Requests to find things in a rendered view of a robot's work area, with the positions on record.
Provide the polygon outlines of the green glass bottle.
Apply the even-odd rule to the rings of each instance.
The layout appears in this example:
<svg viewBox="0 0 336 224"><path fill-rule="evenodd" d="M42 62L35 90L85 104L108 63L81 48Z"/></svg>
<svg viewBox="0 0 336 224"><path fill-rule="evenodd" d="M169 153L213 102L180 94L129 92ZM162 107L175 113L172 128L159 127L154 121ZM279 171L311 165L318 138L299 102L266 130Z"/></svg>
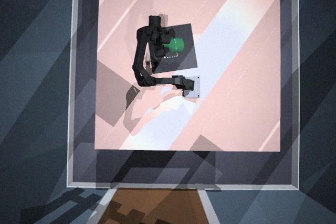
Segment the green glass bottle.
<svg viewBox="0 0 336 224"><path fill-rule="evenodd" d="M184 48L184 42L182 38L171 38L169 44L163 44L164 47L168 47L170 53L181 53Z"/></svg>

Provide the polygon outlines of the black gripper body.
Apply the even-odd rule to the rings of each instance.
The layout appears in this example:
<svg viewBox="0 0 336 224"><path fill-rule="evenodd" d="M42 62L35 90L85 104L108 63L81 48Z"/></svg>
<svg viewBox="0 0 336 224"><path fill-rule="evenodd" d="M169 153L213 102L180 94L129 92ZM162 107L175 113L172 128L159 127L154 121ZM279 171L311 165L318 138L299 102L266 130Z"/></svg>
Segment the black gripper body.
<svg viewBox="0 0 336 224"><path fill-rule="evenodd" d="M162 27L160 26L160 29L158 31L162 31ZM156 45L157 50L155 50L155 56L158 57L164 57L165 54L165 49L163 49L163 45L160 45L160 42L162 42L162 39L160 39L156 44L153 44L154 46Z"/></svg>

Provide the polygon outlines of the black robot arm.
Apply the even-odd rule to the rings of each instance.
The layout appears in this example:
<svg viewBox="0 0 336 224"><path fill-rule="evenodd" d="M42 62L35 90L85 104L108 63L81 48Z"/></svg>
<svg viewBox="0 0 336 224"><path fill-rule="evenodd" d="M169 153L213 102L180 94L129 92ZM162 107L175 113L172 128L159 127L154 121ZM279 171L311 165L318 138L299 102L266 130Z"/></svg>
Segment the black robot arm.
<svg viewBox="0 0 336 224"><path fill-rule="evenodd" d="M183 75L174 75L171 78L155 78L150 76L145 70L143 60L148 41L150 40L151 44L156 44L160 39L162 39L160 45L169 44L171 42L171 35L168 30L165 30L160 36L158 32L160 25L160 16L151 15L149 16L149 25L139 28L136 31L137 48L132 69L138 85L141 87L150 87L156 84L172 84L175 85L177 89L193 91L195 81L186 79Z"/></svg>

